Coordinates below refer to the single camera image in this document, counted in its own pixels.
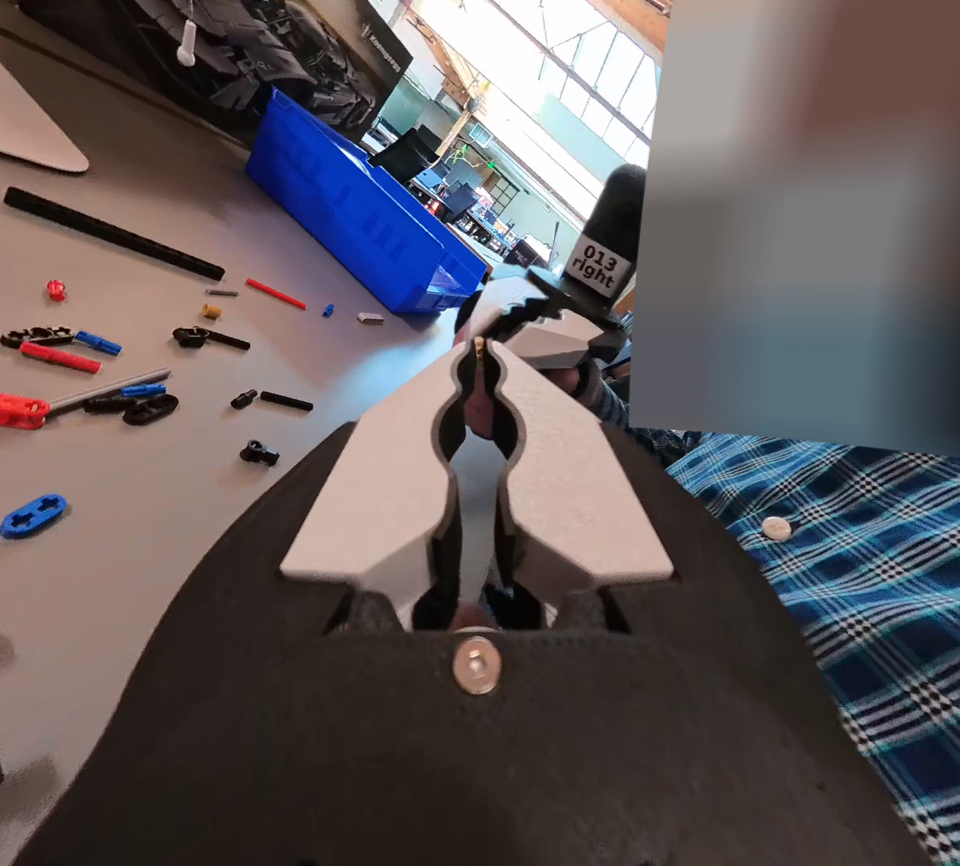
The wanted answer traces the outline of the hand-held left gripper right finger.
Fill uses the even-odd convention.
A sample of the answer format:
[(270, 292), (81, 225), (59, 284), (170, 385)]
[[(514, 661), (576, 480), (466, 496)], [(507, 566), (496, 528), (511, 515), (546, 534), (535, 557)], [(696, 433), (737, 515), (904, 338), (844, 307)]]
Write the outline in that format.
[(666, 583), (675, 566), (601, 423), (505, 345), (484, 341), (498, 479), (494, 583), (507, 630), (545, 626), (571, 596)]

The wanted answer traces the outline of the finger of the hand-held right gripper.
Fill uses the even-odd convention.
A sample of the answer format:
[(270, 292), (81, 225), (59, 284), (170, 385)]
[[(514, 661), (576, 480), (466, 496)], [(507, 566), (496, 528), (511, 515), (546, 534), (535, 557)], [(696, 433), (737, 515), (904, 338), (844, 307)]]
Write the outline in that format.
[(455, 346), (477, 337), (507, 348), (558, 348), (562, 331), (558, 315), (548, 314), (553, 289), (528, 276), (489, 281), (479, 294), (469, 317), (453, 339)]
[(585, 359), (609, 359), (625, 344), (617, 323), (597, 325), (582, 315), (508, 315), (490, 325), (490, 352), (504, 372), (572, 369)]

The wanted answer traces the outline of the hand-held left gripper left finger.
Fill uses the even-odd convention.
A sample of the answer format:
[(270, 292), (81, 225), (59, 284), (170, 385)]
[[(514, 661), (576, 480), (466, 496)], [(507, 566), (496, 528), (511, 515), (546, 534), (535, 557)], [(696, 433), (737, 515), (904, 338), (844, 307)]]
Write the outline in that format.
[(462, 522), (451, 460), (467, 434), (462, 343), (354, 424), (280, 563), (292, 581), (386, 596), (406, 627), (446, 627), (460, 601)]

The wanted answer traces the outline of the red lego axle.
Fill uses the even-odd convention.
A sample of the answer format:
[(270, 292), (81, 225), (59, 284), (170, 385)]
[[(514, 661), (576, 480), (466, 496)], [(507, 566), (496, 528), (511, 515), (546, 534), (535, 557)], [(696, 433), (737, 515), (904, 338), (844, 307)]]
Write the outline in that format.
[(278, 300), (286, 305), (289, 305), (293, 308), (299, 310), (306, 310), (306, 303), (297, 297), (294, 297), (286, 292), (283, 292), (269, 284), (264, 284), (254, 278), (247, 278), (245, 282), (246, 286), (256, 290), (258, 292), (264, 293), (265, 295)]

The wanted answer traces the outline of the black lego liftarm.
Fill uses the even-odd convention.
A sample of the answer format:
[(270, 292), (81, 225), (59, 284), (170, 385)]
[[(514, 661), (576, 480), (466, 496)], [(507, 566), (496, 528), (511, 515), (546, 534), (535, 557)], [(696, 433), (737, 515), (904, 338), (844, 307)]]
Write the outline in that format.
[(59, 348), (71, 344), (75, 335), (73, 330), (63, 326), (35, 326), (2, 333), (1, 345), (15, 351), (18, 351), (24, 343)]
[(179, 405), (179, 398), (169, 393), (140, 397), (124, 411), (122, 419), (128, 426), (145, 427), (169, 417)]

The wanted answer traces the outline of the blue lego liftarm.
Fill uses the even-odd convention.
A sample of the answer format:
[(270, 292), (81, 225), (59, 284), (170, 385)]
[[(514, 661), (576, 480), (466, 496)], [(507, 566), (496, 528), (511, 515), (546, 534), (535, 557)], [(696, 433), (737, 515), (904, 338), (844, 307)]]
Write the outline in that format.
[(57, 521), (67, 510), (65, 497), (48, 493), (30, 500), (9, 512), (1, 522), (1, 537), (4, 540), (33, 536)]

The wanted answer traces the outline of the long red lego pin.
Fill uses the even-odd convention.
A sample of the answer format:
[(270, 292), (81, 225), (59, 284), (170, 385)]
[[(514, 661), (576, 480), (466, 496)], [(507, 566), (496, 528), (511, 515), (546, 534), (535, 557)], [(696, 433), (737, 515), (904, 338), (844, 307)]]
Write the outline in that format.
[(77, 370), (95, 375), (102, 368), (98, 360), (78, 356), (64, 350), (50, 347), (36, 342), (23, 342), (18, 347), (18, 353), (56, 366)]

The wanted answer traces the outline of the red lego connector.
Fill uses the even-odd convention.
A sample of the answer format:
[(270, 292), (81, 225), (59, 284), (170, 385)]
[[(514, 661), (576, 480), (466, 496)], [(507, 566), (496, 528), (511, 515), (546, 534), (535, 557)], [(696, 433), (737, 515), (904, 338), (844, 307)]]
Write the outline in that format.
[(2, 428), (35, 430), (45, 425), (51, 411), (50, 404), (19, 395), (2, 393), (0, 396)]

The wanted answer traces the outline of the long black lego beam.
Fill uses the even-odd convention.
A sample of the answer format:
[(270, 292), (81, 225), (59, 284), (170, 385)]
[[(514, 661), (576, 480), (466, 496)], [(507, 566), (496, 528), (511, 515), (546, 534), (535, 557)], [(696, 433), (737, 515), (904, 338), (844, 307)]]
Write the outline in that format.
[(146, 236), (110, 224), (97, 217), (75, 211), (27, 190), (9, 187), (3, 197), (6, 206), (47, 220), (84, 236), (100, 239), (113, 246), (137, 253), (148, 259), (171, 265), (208, 280), (219, 282), (225, 269)]

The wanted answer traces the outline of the person's right hand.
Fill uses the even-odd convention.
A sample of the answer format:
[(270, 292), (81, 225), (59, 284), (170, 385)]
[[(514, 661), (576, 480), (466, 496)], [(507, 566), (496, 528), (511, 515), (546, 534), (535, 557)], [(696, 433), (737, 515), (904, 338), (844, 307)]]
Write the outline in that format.
[(593, 359), (587, 358), (576, 367), (552, 370), (545, 375), (595, 417), (603, 418), (607, 396), (606, 384), (599, 366)]

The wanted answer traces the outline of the black office chair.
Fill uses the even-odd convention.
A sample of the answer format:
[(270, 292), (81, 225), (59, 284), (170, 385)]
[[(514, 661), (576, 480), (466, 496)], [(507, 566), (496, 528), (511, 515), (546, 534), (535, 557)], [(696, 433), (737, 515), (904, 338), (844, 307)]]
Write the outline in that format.
[(454, 222), (477, 201), (476, 190), (469, 184), (459, 183), (439, 198), (437, 218), (444, 223)]
[(438, 162), (441, 144), (440, 137), (421, 126), (400, 135), (368, 162), (370, 166), (384, 169), (399, 183), (406, 185)]

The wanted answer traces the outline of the blue plastic bin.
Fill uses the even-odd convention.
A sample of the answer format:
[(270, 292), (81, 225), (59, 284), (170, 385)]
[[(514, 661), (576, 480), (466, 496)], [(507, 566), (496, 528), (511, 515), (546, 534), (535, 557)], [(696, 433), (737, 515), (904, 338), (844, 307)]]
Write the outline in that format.
[(272, 89), (247, 176), (392, 313), (459, 308), (486, 261), (367, 154)]

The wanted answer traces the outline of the person in plaid shirt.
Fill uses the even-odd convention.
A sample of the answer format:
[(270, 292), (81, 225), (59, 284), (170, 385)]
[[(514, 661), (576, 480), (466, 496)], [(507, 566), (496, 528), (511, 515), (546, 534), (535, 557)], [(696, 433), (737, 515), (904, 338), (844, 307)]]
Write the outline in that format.
[(958, 864), (958, 458), (626, 433), (759, 565), (908, 831)]

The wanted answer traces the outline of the black printed cardboard box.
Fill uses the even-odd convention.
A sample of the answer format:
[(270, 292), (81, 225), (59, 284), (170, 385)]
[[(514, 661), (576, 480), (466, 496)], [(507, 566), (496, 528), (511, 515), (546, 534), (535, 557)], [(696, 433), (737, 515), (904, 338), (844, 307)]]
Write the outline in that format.
[(7, 0), (237, 139), (278, 89), (359, 142), (413, 57), (370, 0)]

